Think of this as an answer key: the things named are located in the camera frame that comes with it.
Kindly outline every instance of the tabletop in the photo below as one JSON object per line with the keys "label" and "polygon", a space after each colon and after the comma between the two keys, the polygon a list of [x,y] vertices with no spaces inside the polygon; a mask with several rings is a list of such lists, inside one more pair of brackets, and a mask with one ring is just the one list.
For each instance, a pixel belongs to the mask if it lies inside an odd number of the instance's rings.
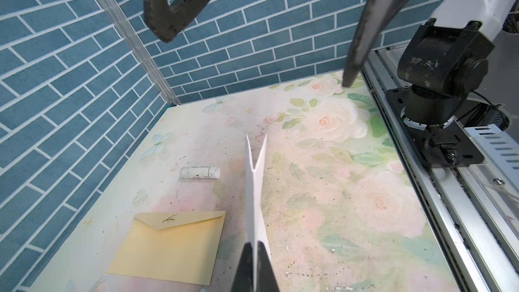
{"label": "tabletop", "polygon": [[[262,211],[281,291],[458,291],[367,87],[340,72],[172,107],[29,291],[229,291],[245,147],[268,134]],[[219,179],[179,178],[219,166]],[[210,286],[106,274],[139,212],[227,211]]]}

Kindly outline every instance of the black mounting plate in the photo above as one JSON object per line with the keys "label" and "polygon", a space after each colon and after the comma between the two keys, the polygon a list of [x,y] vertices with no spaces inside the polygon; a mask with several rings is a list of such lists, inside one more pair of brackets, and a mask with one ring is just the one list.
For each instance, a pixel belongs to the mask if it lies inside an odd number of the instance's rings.
{"label": "black mounting plate", "polygon": [[[429,148],[427,150],[424,149],[424,142],[427,136],[427,131],[420,131],[415,128],[410,128],[404,124],[402,119],[400,118],[400,114],[402,112],[402,108],[405,106],[405,99],[407,97],[408,91],[403,90],[402,88],[391,89],[386,92],[386,98],[393,110],[393,113],[397,116],[400,121],[400,125],[412,143],[413,148],[417,152],[417,156],[420,159],[420,163],[425,167],[430,168],[440,168],[438,162],[432,157],[429,151],[434,151],[437,155],[442,155],[439,148]],[[449,127],[443,129],[447,135],[454,136],[458,144],[456,148],[461,152],[461,160],[458,164],[460,167],[469,166],[472,164],[480,164],[484,161],[484,157],[481,152],[478,150],[476,146],[472,143],[469,137],[463,132],[463,130],[458,126],[457,123],[451,124]]]}

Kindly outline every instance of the white tube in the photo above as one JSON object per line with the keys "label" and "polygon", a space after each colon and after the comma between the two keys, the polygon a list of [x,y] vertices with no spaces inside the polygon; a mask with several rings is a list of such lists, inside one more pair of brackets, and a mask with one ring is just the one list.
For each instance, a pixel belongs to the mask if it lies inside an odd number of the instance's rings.
{"label": "white tube", "polygon": [[180,177],[218,179],[220,177],[220,167],[182,167],[180,168]]}

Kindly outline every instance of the floral tabletop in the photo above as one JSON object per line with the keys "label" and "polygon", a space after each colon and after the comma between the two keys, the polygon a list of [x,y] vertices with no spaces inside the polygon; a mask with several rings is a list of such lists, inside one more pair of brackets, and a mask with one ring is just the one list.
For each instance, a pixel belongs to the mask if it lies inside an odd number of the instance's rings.
{"label": "floral tabletop", "polygon": [[[268,134],[262,210],[281,291],[457,291],[359,77],[333,73],[168,109],[30,291],[229,291],[245,232],[244,135]],[[214,166],[218,180],[178,178]],[[133,215],[225,210],[210,286],[106,274]]]}

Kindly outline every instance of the white paper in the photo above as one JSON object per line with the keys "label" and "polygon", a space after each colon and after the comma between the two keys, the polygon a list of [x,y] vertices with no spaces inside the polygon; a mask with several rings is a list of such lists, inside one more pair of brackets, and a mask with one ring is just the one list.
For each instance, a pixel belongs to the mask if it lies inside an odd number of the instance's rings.
{"label": "white paper", "polygon": [[253,165],[249,135],[245,134],[245,178],[247,180],[245,190],[245,210],[247,214],[247,239],[252,245],[252,282],[254,291],[256,291],[257,285],[258,241],[263,242],[270,259],[267,230],[265,229],[265,221],[263,220],[263,213],[261,211],[261,191],[263,187],[263,170],[265,169],[266,149],[267,136],[263,139],[263,146],[259,151],[260,154],[256,161],[256,165]]}

